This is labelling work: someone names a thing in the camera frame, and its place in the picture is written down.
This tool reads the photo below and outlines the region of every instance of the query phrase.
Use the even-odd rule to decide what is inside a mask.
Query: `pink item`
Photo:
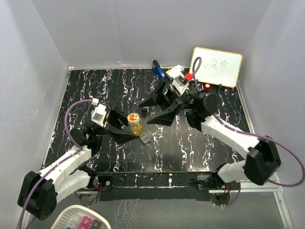
[[[81,223],[87,226],[90,226],[92,224],[92,219],[90,219],[87,216],[84,216],[84,218],[82,218]]]
[[[80,225],[78,225],[77,229],[89,229],[89,226],[84,225],[84,224],[81,223]]]

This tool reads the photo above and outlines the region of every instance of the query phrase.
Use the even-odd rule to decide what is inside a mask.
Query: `blue object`
[[[156,72],[159,79],[165,79],[165,74],[156,60],[152,62],[152,66],[153,66],[152,69]]]

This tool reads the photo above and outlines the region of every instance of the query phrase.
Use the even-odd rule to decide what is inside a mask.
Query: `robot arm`
[[[163,111],[147,123],[171,126],[175,116],[182,109],[187,109],[186,117],[191,127],[218,138],[244,158],[237,163],[219,166],[201,184],[221,188],[232,181],[249,179],[257,185],[263,185],[281,165],[275,144],[226,128],[224,125],[240,130],[223,120],[217,120],[219,117],[215,113],[218,111],[218,102],[215,94],[205,90],[197,93],[188,91],[192,79],[191,74],[180,74],[170,84],[159,80],[151,95],[143,100],[140,106],[159,105]]]
[[[21,207],[24,206],[33,186],[45,177],[26,206],[26,210],[39,220],[46,219],[54,211],[57,203],[71,193],[84,187],[94,188],[92,183],[97,176],[95,171],[86,166],[79,167],[100,150],[103,135],[110,135],[119,144],[139,138],[123,130],[128,121],[122,111],[116,107],[110,108],[99,104],[97,99],[94,99],[92,104],[96,107],[91,120],[70,131],[82,149],[73,146],[50,166],[38,173],[31,171],[24,178],[18,198],[18,205]]]

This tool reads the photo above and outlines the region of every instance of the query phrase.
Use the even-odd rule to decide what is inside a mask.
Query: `black marble table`
[[[70,195],[57,204],[44,221],[30,229],[49,229],[67,207],[79,204]],[[273,192],[242,192],[238,201],[221,209],[194,199],[124,199],[99,201],[90,207],[110,223],[112,229],[283,229]]]
[[[158,77],[152,69],[71,71],[44,166],[71,147],[64,131],[64,115],[72,103],[98,98],[105,104],[117,105],[126,113],[140,112],[140,101],[149,95],[157,82]],[[223,87],[218,91],[218,86],[213,86],[211,92],[219,95],[222,119],[249,131],[237,89]],[[89,120],[92,110],[93,106],[89,104],[73,109],[70,127]],[[158,107],[153,108],[148,117],[159,111]],[[189,127],[184,111],[176,116],[170,127],[148,125],[148,128],[153,136],[147,144],[137,139],[119,145],[105,136],[101,150],[88,165],[99,172],[213,171],[220,164],[242,159],[218,139]]]

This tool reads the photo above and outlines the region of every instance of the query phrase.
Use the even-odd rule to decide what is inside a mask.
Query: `white wall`
[[[0,9],[0,228],[14,229],[23,178],[41,167],[68,67],[30,0],[1,0]]]
[[[189,65],[196,46],[243,53],[271,0],[32,0],[68,66]]]
[[[275,0],[244,53],[240,81],[256,132],[293,149],[305,162],[305,2]],[[279,149],[283,183],[301,178],[301,168]],[[285,188],[296,229],[304,228],[305,184]]]

